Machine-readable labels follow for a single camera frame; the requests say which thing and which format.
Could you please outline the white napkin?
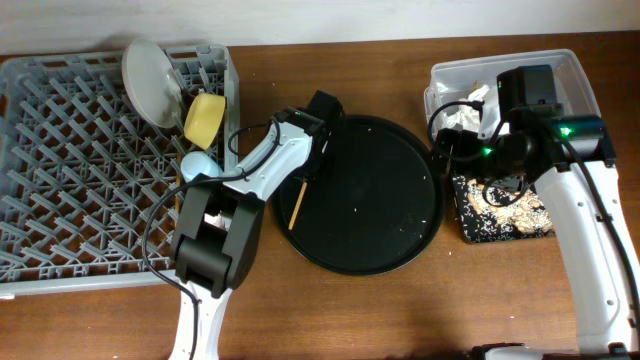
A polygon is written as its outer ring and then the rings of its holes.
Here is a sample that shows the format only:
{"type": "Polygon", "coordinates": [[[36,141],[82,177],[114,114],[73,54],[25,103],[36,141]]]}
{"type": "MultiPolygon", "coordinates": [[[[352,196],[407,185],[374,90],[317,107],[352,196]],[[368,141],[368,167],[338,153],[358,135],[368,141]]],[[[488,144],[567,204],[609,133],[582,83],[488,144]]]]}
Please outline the white napkin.
{"type": "MultiPolygon", "coordinates": [[[[476,85],[466,98],[462,98],[462,101],[484,101],[490,90],[489,85],[476,85]]],[[[452,105],[446,108],[441,115],[441,119],[442,128],[458,127],[462,130],[477,132],[481,125],[479,112],[468,105],[452,105]]]]}

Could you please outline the wooden chopstick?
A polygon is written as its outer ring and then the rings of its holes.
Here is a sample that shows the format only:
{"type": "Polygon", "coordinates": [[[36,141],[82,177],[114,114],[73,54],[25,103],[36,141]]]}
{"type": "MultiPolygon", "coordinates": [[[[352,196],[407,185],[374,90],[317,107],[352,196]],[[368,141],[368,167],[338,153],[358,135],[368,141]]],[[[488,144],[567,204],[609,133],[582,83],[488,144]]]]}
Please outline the wooden chopstick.
{"type": "MultiPolygon", "coordinates": [[[[176,186],[179,187],[182,185],[182,175],[181,175],[181,171],[180,171],[180,161],[182,159],[182,156],[179,152],[177,152],[177,157],[176,157],[176,186]]],[[[175,210],[176,212],[179,214],[180,213],[180,206],[181,206],[181,198],[180,198],[180,193],[176,193],[176,195],[174,196],[174,203],[175,203],[175,210]]]]}
{"type": "Polygon", "coordinates": [[[295,226],[295,223],[296,223],[296,220],[297,220],[297,217],[298,217],[298,214],[299,214],[299,211],[300,211],[303,199],[304,199],[304,195],[305,195],[307,186],[308,186],[308,182],[306,180],[303,180],[302,183],[301,183],[301,187],[300,187],[300,190],[299,190],[299,193],[298,193],[298,197],[296,199],[296,203],[295,203],[291,218],[289,220],[288,227],[287,227],[287,229],[289,231],[293,230],[293,228],[295,226]]]}

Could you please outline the yellow plastic bowl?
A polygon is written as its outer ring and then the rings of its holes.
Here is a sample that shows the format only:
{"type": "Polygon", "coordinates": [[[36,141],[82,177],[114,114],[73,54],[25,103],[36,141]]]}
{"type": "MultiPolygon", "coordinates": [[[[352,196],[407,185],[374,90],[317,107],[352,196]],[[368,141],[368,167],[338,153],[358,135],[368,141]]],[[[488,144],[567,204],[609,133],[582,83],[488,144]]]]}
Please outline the yellow plastic bowl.
{"type": "Polygon", "coordinates": [[[186,139],[203,150],[208,149],[223,122],[225,109],[224,96],[209,93],[197,95],[186,116],[184,124],[186,139]]]}

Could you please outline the blue plastic cup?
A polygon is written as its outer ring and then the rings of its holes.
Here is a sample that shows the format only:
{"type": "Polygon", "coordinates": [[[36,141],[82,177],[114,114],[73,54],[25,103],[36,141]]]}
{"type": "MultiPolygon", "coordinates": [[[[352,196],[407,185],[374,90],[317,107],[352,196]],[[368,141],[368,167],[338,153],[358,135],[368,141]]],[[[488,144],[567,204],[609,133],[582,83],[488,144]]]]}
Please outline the blue plastic cup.
{"type": "Polygon", "coordinates": [[[200,174],[208,177],[218,177],[223,173],[223,170],[214,159],[202,151],[193,151],[186,154],[180,162],[180,171],[186,182],[192,181],[200,174]]]}

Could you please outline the grey round plate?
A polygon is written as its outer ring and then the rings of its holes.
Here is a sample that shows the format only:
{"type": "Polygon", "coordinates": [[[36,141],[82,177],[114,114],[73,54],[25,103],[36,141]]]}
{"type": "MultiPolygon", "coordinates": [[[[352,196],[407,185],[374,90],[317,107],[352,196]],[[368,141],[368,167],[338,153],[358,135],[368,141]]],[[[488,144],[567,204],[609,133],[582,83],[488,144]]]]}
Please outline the grey round plate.
{"type": "Polygon", "coordinates": [[[122,77],[138,115],[159,128],[175,127],[182,117],[181,86],[166,53],[147,39],[132,41],[123,54],[122,77]]]}

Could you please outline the pink plastic cup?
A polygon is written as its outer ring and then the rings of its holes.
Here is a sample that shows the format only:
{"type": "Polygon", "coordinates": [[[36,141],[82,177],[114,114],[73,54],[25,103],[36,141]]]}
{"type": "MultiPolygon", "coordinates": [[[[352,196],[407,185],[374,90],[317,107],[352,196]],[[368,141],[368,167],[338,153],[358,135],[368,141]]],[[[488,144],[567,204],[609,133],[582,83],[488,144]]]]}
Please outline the pink plastic cup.
{"type": "Polygon", "coordinates": [[[217,215],[205,214],[204,222],[225,231],[229,229],[229,220],[221,214],[217,214],[217,215]]]}

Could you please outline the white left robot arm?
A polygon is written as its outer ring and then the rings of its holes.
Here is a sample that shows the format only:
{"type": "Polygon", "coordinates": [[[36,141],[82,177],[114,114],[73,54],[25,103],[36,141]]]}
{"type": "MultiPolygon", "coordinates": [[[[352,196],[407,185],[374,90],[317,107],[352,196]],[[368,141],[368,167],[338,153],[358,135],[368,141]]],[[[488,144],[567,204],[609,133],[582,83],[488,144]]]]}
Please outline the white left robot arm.
{"type": "Polygon", "coordinates": [[[267,135],[223,178],[204,174],[184,186],[170,247],[181,294],[174,359],[215,359],[226,306],[256,257],[264,208],[290,176],[313,178],[344,110],[317,91],[302,109],[276,113],[267,135]]]}

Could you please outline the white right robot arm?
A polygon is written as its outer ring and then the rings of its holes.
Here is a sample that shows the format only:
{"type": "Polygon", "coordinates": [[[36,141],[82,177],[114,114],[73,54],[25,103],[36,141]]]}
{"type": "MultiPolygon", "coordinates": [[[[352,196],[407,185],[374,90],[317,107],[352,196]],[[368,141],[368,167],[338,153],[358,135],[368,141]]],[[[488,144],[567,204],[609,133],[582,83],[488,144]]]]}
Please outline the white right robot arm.
{"type": "Polygon", "coordinates": [[[490,183],[519,176],[550,215],[576,310],[575,359],[639,356],[639,259],[619,203],[612,140],[596,114],[567,115],[551,66],[497,77],[500,126],[429,128],[435,155],[490,183]]]}

